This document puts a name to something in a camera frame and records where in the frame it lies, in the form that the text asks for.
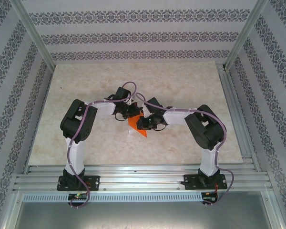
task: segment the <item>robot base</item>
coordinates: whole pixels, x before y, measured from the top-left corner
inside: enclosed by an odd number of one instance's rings
[[[60,176],[57,184],[57,191],[86,191],[85,186],[64,169],[64,175]],[[90,191],[98,191],[100,186],[100,176],[84,176],[84,171],[79,174],[86,183]]]
[[[210,190],[210,189],[227,189],[227,182],[224,174],[219,174],[219,170],[212,176],[207,177],[204,175],[200,169],[198,174],[187,174],[184,175],[184,182],[181,182],[184,185],[185,190]]]

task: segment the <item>aluminum frame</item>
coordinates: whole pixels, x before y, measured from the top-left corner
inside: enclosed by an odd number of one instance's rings
[[[40,34],[38,33],[31,17],[29,16],[28,12],[26,11],[24,5],[22,4],[21,0],[11,0],[11,5],[13,6],[14,10],[16,11],[17,15],[21,19],[24,27],[26,28],[28,34],[34,41],[38,51],[41,53],[43,59],[45,60],[49,70],[51,73],[55,70],[55,62],[51,57],[49,50],[47,49],[46,45],[44,44]]]
[[[243,156],[243,163],[222,164],[222,168],[232,170],[235,183],[232,192],[260,191],[268,219],[273,229],[286,229],[277,199],[267,172],[262,172],[242,116],[239,103],[231,81],[222,65],[217,65],[229,112],[233,121],[236,137]],[[2,229],[13,229],[16,226],[22,200],[28,193],[57,195],[58,177],[64,166],[27,166],[26,173],[17,175],[8,211],[3,219]],[[184,174],[197,174],[199,165],[120,165],[120,166],[86,166],[85,174],[101,176],[98,193],[200,193],[213,190],[185,190],[180,184]],[[229,185],[231,175],[226,175]]]
[[[226,61],[225,61],[225,69],[230,69],[232,66],[236,56],[238,55],[240,49],[242,48],[243,44],[245,43],[250,31],[254,27],[259,15],[263,11],[265,5],[267,4],[268,0],[257,0],[255,6],[253,7],[242,31],[239,33],[238,38],[236,39],[235,44],[233,45]]]

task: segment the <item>metal extrusion bar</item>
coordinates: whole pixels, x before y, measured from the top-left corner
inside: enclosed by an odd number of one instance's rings
[[[14,229],[17,223],[18,215],[21,209],[24,194],[12,193],[8,207],[4,214],[4,218],[1,224],[1,229]]]
[[[261,191],[265,209],[272,228],[286,229],[282,212],[277,203],[274,191]]]
[[[28,12],[23,6],[21,0],[11,0],[10,3],[12,4],[17,15],[20,17],[21,22],[25,26],[30,37],[34,41],[36,47],[38,48],[38,51],[40,51],[51,73],[53,73],[55,70],[55,62],[52,59],[50,52],[48,51],[46,45],[44,44],[41,36],[39,35],[31,17],[29,16]]]
[[[252,159],[246,157],[242,164],[221,165],[235,175],[231,191],[272,190],[266,172],[256,172]],[[195,192],[185,190],[181,182],[184,174],[197,174],[199,165],[154,166],[92,166],[85,167],[86,175],[100,176],[98,193],[102,192]],[[30,167],[28,174],[18,175],[13,192],[59,193],[56,190],[61,167]],[[229,185],[232,176],[222,172]]]
[[[24,194],[23,203],[66,203],[67,193]],[[199,202],[203,201],[200,192],[188,193],[91,193],[91,203],[146,203],[146,202]]]
[[[236,56],[238,55],[240,49],[242,48],[243,44],[245,43],[250,31],[254,27],[259,15],[263,11],[263,8],[267,4],[267,0],[257,0],[255,6],[253,7],[242,31],[239,33],[238,38],[236,39],[232,50],[230,51],[227,60],[225,62],[225,69],[229,70],[235,60]]]
[[[256,170],[261,171],[229,72],[225,72],[222,65],[217,65],[217,70],[241,153],[252,156]]]

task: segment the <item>patterned wallpaper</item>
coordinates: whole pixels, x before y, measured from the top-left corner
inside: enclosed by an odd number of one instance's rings
[[[230,74],[286,222],[286,0],[267,3]]]
[[[256,0],[24,0],[57,63],[224,63]]]
[[[7,0],[0,0],[0,221],[22,173],[51,73]]]

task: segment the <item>orange paper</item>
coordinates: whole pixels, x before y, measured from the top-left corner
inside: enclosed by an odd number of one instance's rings
[[[135,129],[136,131],[138,131],[140,134],[142,134],[143,136],[147,137],[147,133],[146,133],[146,130],[138,130],[137,129],[137,122],[139,121],[140,119],[140,116],[144,116],[143,113],[135,116],[135,117],[132,117],[132,118],[128,118],[128,125],[130,125],[133,129]]]

